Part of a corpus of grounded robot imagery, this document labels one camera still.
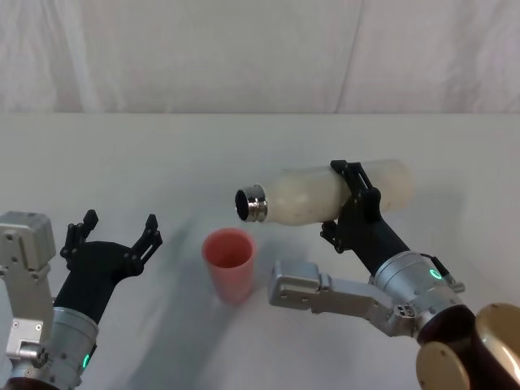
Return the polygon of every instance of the table surface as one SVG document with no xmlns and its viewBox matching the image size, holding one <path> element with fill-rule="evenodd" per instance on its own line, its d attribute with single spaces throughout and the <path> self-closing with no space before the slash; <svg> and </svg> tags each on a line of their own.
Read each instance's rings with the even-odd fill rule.
<svg viewBox="0 0 520 390">
<path fill-rule="evenodd" d="M 514 115 L 0 116 L 0 212 L 49 215 L 58 249 L 89 208 L 100 217 L 92 240 L 127 245 L 149 213 L 158 217 L 164 245 L 115 290 L 84 390 L 417 389 L 413 340 L 357 318 L 268 305 L 276 259 L 313 261 L 351 280 L 368 274 L 321 240 L 319 225 L 240 223 L 234 193 L 282 168 L 401 158 L 417 193 L 386 215 L 390 225 L 444 260 L 473 310 L 520 304 L 519 125 Z M 258 243 L 255 292 L 237 308 L 215 298 L 200 256 L 204 237 L 222 227 L 244 228 Z M 55 294 L 67 269 L 59 257 L 51 266 Z M 0 345 L 10 322 L 0 288 Z M 2 357 L 0 366 L 3 382 L 10 363 Z"/>
</svg>

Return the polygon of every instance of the white curtain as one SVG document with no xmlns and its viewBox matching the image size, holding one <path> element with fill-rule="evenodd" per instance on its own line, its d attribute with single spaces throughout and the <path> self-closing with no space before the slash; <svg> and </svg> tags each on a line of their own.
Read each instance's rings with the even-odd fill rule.
<svg viewBox="0 0 520 390">
<path fill-rule="evenodd" d="M 520 111 L 518 0 L 0 2 L 0 111 Z"/>
</svg>

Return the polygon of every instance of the white bottle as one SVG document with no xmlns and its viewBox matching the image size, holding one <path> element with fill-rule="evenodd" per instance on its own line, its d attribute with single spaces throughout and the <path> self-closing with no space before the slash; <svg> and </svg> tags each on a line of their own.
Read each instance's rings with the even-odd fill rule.
<svg viewBox="0 0 520 390">
<path fill-rule="evenodd" d="M 408 167 L 399 160 L 362 162 L 370 182 L 381 192 L 381 211 L 404 207 L 414 192 Z M 249 222 L 304 225 L 337 219 L 350 196 L 345 179 L 330 167 L 285 170 L 268 184 L 240 189 L 236 212 Z"/>
</svg>

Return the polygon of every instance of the pink cup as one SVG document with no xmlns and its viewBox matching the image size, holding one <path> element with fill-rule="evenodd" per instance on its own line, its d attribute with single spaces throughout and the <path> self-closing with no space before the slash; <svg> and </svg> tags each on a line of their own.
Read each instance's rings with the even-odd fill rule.
<svg viewBox="0 0 520 390">
<path fill-rule="evenodd" d="M 253 289 L 253 238 L 232 227 L 211 233 L 202 244 L 213 285 L 220 299 L 231 304 L 245 301 Z"/>
</svg>

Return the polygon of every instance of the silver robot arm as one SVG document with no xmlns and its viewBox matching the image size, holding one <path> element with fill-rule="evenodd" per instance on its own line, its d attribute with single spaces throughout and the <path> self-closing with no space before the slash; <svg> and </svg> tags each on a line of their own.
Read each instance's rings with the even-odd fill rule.
<svg viewBox="0 0 520 390">
<path fill-rule="evenodd" d="M 47 280 L 56 252 L 50 220 L 12 211 L 0 216 L 0 277 L 13 313 L 6 347 L 13 368 L 5 390 L 79 386 L 115 286 L 140 275 L 163 242 L 153 214 L 132 247 L 86 242 L 97 223 L 95 211 L 89 210 L 82 223 L 68 226 L 60 254 L 70 272 L 53 299 Z"/>
<path fill-rule="evenodd" d="M 417 274 L 411 287 L 404 280 L 410 272 Z M 312 262 L 278 261 L 268 289 L 269 302 L 315 314 L 359 317 L 387 336 L 417 337 L 434 314 L 462 303 L 456 294 L 464 291 L 464 285 L 449 284 L 438 275 L 421 254 L 411 251 L 388 260 L 367 284 L 334 279 L 320 273 Z"/>
<path fill-rule="evenodd" d="M 6 355 L 13 367 L 39 368 L 49 358 L 45 344 L 54 311 L 47 274 L 55 252 L 45 215 L 8 212 L 0 216 L 0 278 L 13 314 Z"/>
</svg>

